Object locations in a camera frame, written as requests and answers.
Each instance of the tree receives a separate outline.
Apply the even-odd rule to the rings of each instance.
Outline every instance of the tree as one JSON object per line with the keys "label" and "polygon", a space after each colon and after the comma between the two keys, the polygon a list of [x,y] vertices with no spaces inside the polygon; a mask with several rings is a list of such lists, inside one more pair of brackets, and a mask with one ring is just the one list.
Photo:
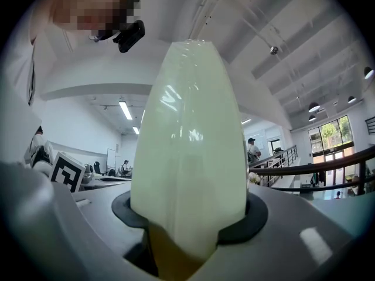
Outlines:
{"label": "tree", "polygon": [[334,126],[334,124],[332,123],[328,123],[326,125],[324,125],[322,127],[322,136],[323,136],[323,141],[325,143],[325,149],[327,149],[328,147],[331,147],[331,141],[330,141],[330,137],[336,133],[336,127]]}
{"label": "tree", "polygon": [[345,139],[342,139],[342,141],[347,141],[350,139],[350,126],[349,126],[349,120],[347,119],[347,116],[344,116],[339,120],[340,130],[342,137]]}

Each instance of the metal railing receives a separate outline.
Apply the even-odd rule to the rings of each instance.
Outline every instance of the metal railing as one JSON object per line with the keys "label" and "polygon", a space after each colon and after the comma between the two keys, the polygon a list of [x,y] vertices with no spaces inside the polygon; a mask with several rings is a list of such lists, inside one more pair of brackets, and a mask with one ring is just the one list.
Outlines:
{"label": "metal railing", "polygon": [[369,134],[375,134],[375,116],[365,120]]}
{"label": "metal railing", "polygon": [[250,169],[260,176],[290,176],[290,175],[302,175],[311,173],[327,172],[330,170],[341,169],[343,167],[356,165],[359,163],[359,181],[343,183],[334,186],[325,187],[310,187],[306,189],[302,188],[279,188],[274,187],[276,190],[281,191],[299,191],[300,193],[310,192],[310,191],[321,191],[330,189],[341,189],[344,187],[356,186],[358,185],[358,195],[364,194],[364,184],[375,180],[375,176],[369,176],[366,178],[366,161],[375,158],[375,146],[372,146],[366,150],[357,152],[350,156],[343,157],[338,160],[333,160],[330,162],[317,163],[315,165],[303,165],[294,167],[272,167],[272,168],[255,168]]}
{"label": "metal railing", "polygon": [[[276,153],[273,156],[270,156],[266,159],[259,160],[254,163],[249,163],[249,172],[254,172],[254,169],[262,168],[262,169],[275,169],[281,167],[290,167],[294,164],[298,157],[297,146],[294,145],[293,147],[283,150],[279,153]],[[282,178],[281,174],[259,174],[261,177],[260,185],[262,186],[272,186],[279,178]]]}

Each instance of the ceiling light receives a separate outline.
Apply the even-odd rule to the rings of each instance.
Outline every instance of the ceiling light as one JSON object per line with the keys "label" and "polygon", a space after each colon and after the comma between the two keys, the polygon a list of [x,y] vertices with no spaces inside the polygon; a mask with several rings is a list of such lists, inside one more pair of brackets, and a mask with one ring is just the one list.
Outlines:
{"label": "ceiling light", "polygon": [[127,117],[127,119],[133,119],[130,115],[130,112],[129,112],[129,109],[127,107],[127,103],[124,102],[124,101],[120,101],[119,102],[119,105],[121,106],[121,109],[122,111],[124,112],[125,116]]}
{"label": "ceiling light", "polygon": [[353,103],[355,100],[357,100],[357,98],[355,98],[353,96],[350,96],[349,99],[347,99],[347,102],[348,103]]}
{"label": "ceiling light", "polygon": [[369,79],[374,74],[374,70],[370,67],[364,68],[364,79]]}
{"label": "ceiling light", "polygon": [[309,112],[314,112],[314,111],[318,110],[320,107],[321,106],[318,103],[313,102],[309,106]]}

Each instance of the white ceiling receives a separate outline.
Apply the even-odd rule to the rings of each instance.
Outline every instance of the white ceiling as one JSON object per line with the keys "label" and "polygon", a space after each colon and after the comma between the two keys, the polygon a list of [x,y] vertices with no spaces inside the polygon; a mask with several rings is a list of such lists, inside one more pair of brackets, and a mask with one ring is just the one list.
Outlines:
{"label": "white ceiling", "polygon": [[[335,0],[141,0],[135,15],[145,22],[142,41],[212,41],[232,68],[269,88],[293,128],[309,124],[308,106],[313,101],[330,109],[339,101],[337,111],[342,111],[349,106],[351,90],[359,101],[363,68],[372,63],[360,33]],[[47,31],[58,59],[77,47],[98,44],[88,39],[89,34],[53,26]],[[111,40],[99,44],[114,45]],[[277,55],[270,55],[271,46],[279,48]],[[118,106],[99,106],[116,105],[120,98],[134,105],[135,122],[127,122]],[[86,100],[127,133],[134,123],[140,125],[147,96],[91,95]],[[242,114],[243,121],[248,118],[251,115]]]}

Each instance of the ceiling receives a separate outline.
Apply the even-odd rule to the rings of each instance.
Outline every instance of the ceiling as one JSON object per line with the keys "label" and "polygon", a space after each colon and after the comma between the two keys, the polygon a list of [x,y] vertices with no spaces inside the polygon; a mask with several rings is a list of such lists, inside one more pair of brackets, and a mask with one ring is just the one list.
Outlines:
{"label": "ceiling", "polygon": [[[347,104],[349,94],[359,101],[365,86],[363,68],[373,61],[360,32],[335,0],[141,0],[135,15],[145,22],[142,41],[212,41],[225,63],[268,87],[294,129],[309,124],[313,101],[325,109],[318,119],[352,106]],[[57,59],[78,47],[98,44],[88,39],[89,34],[54,26],[47,31]],[[113,45],[111,39],[99,44]],[[271,46],[279,49],[276,55],[270,54]],[[85,97],[121,133],[133,132],[135,122],[124,120],[117,106],[120,98],[133,105],[131,112],[140,125],[146,95]],[[100,105],[116,106],[104,110]],[[243,121],[249,118],[251,114],[242,113]]]}

